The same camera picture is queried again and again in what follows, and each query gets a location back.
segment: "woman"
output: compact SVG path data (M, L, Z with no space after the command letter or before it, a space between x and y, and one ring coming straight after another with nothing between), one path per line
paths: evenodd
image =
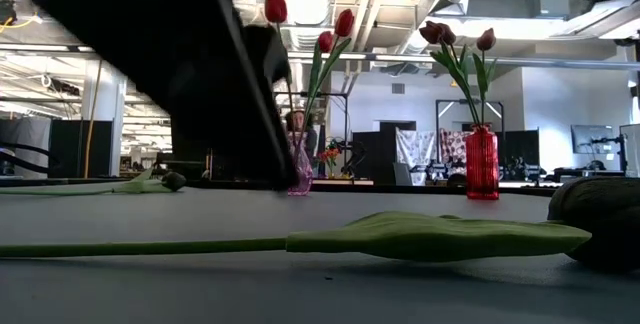
M296 133L300 133L300 129L304 124L304 111L296 110L289 112L285 115L285 120L287 121L288 132L293 132L295 130ZM307 127L303 132L306 134L304 150L307 153L307 157L311 159L314 156L316 145L318 144L318 134L313 130L313 124L311 121L307 123Z

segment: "metal frame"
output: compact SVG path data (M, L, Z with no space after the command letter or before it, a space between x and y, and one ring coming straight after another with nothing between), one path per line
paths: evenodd
M273 92L273 99L275 100L275 98L278 95L289 95L288 92ZM307 93L291 93L291 95L296 95L296 96L301 96L301 97L307 97ZM348 126L349 126L349 94L348 93L318 93L318 95L316 96L316 98L319 97L332 97L332 96L336 96L336 97L342 97L344 98L344 140L345 142L349 140L349 138L347 137L349 135L348 133ZM343 159L344 159L344 165L347 165L347 156L343 155Z
M442 110L442 112L440 112L440 104L441 103L447 103L449 105L447 105L447 107L444 108L444 110ZM437 99L436 100L436 150L437 150L437 156L436 158L438 159L438 162L440 163L442 158L440 156L440 116L443 115L444 113L447 112L447 110L449 110L449 108L451 108L451 106L455 103L458 103L460 105L468 105L469 102L466 99L457 99L457 100L451 100L451 99ZM487 104L489 106L489 109L492 110L494 113L496 113L499 117L500 117L500 125L501 125L501 130L502 130L502 145L503 147L506 145L507 143L507 131L504 128L504 105L502 105L502 102L499 101L486 101L485 104ZM495 108L493 106L491 106L491 104L495 104L498 105L500 107L500 113L498 113ZM502 158L503 162L506 164L506 158Z

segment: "vase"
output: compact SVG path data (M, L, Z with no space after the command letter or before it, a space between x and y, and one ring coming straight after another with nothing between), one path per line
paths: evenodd
M289 136L289 151L293 157L293 164L298 177L298 184L289 188L288 193L291 196L304 196L309 194L311 184L313 183L313 168L311 167L311 162L309 161L309 157L305 151L304 142L304 136L302 136L302 140L297 143L300 145L300 149L298 149L296 153L294 141L292 137Z
M498 139L484 125L474 125L473 134L465 138L467 151L467 198L497 200Z

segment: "monitor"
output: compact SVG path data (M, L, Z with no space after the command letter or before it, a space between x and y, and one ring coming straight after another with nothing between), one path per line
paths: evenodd
M594 140L613 138L610 125L572 125L571 141L575 154L610 154L614 143L593 143Z

